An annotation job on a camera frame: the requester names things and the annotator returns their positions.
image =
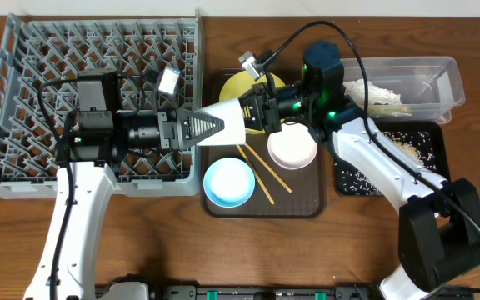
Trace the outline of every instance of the plastic rack grid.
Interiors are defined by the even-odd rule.
[[[22,22],[9,14],[0,50],[0,198],[54,198],[55,140],[43,120],[39,86],[54,78],[75,78],[82,70],[110,68],[129,75],[165,66],[181,70],[175,99],[159,97],[159,108],[201,107],[203,26],[195,18]],[[155,87],[143,85],[145,103],[131,81],[123,81],[125,110],[153,111]],[[43,92],[47,110],[62,133],[68,112],[78,106],[74,84]],[[199,191],[199,149],[154,157],[128,155],[115,193],[128,196],[193,195]]]

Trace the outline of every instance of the black tray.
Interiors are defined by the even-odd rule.
[[[412,143],[419,151],[423,166],[451,180],[442,129],[435,122],[376,122],[377,127],[389,136]],[[346,196],[378,195],[379,190],[350,163],[333,156],[334,180],[337,191]]]
[[[242,69],[223,69],[213,74],[206,84],[207,95],[204,106],[218,102],[223,84]],[[286,72],[275,72],[285,83],[294,79]],[[318,147],[317,156],[308,166],[298,170],[285,170],[279,167],[268,154],[268,135],[248,134],[247,143],[258,155],[279,175],[292,189],[287,192],[283,186],[266,170],[266,168],[242,146],[249,161],[272,195],[275,204],[271,204],[263,190],[257,184],[253,195],[243,205],[224,208],[212,203],[203,191],[203,176],[208,167],[220,158],[240,158],[242,156],[236,146],[218,146],[202,148],[202,187],[201,204],[211,216],[218,218],[313,218],[325,208],[325,177],[323,171],[323,148]]]

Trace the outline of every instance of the white bowl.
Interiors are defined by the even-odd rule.
[[[318,145],[302,124],[282,125],[281,132],[270,134],[267,151],[281,168],[297,170],[311,163],[318,153]]]

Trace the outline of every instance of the white wall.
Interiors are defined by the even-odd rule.
[[[0,0],[0,15],[480,17],[480,0]]]

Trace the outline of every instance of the black base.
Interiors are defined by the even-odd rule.
[[[97,290],[100,298],[105,289]],[[153,300],[383,300],[375,286],[257,288],[167,286]],[[474,300],[471,293],[441,292],[431,300]]]

